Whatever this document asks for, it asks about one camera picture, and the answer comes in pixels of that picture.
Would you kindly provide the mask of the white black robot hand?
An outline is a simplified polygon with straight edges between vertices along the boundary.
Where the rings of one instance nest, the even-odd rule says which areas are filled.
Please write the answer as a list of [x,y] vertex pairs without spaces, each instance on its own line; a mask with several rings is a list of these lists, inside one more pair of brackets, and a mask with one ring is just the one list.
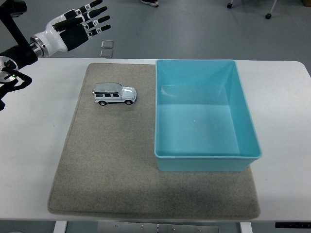
[[110,16],[103,15],[107,7],[97,8],[100,4],[101,0],[95,0],[52,19],[45,31],[31,38],[37,56],[50,57],[58,51],[71,51],[91,37],[110,29],[110,25],[103,25],[110,19]]

